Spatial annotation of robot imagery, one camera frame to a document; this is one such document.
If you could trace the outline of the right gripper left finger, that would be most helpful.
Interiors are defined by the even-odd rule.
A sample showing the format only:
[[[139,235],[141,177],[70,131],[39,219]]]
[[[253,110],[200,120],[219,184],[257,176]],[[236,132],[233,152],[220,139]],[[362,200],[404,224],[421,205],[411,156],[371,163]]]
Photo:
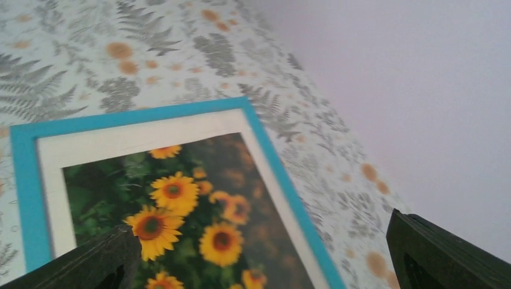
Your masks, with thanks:
[[[118,225],[1,288],[133,288],[142,247]]]

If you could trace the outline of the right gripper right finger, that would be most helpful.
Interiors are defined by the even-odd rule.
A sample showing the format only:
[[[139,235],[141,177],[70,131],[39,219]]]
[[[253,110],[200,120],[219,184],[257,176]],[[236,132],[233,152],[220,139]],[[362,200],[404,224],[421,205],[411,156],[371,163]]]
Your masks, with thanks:
[[[387,245],[401,288],[510,288],[510,264],[417,214],[392,211]]]

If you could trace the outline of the sunflower photo print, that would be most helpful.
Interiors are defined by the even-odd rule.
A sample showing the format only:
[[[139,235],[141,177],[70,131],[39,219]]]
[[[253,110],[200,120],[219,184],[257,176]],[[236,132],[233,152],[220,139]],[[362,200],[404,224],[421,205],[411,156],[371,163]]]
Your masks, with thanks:
[[[128,224],[135,288],[312,288],[239,133],[63,169],[77,244]]]

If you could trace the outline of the white mat sunflower photo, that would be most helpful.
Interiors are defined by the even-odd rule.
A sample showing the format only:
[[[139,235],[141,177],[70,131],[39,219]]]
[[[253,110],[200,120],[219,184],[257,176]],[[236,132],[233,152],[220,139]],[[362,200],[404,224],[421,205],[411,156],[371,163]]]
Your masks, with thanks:
[[[82,245],[77,244],[75,239],[63,176],[65,167],[232,133],[239,133],[243,137],[284,227],[313,283],[312,288],[328,288],[329,285],[321,272],[319,263],[287,204],[283,191],[242,110],[228,110],[39,139],[37,150],[42,169],[53,256],[62,256]]]

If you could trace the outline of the teal and wood picture frame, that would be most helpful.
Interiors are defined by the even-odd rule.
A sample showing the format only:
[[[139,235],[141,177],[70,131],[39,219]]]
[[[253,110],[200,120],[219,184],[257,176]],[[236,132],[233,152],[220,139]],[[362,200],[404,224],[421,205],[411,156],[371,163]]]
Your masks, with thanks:
[[[242,110],[251,131],[254,133],[272,173],[277,179],[284,197],[299,227],[304,233],[321,272],[330,288],[345,288],[339,272],[331,260],[322,240],[316,232],[307,211],[303,207],[298,193],[294,189],[285,168],[274,149],[271,140],[258,115],[246,97],[219,99],[214,101],[193,102],[171,105],[147,110],[125,111],[95,116],[55,120],[49,122],[27,123],[11,127],[11,145],[13,167],[16,178],[18,204],[20,210],[21,233],[24,243],[25,266],[32,272],[49,263],[52,257],[46,210],[43,205],[42,172],[38,164],[38,138],[56,135],[74,134],[155,122],[181,117],[197,116],[207,113],[219,113],[228,110]]]

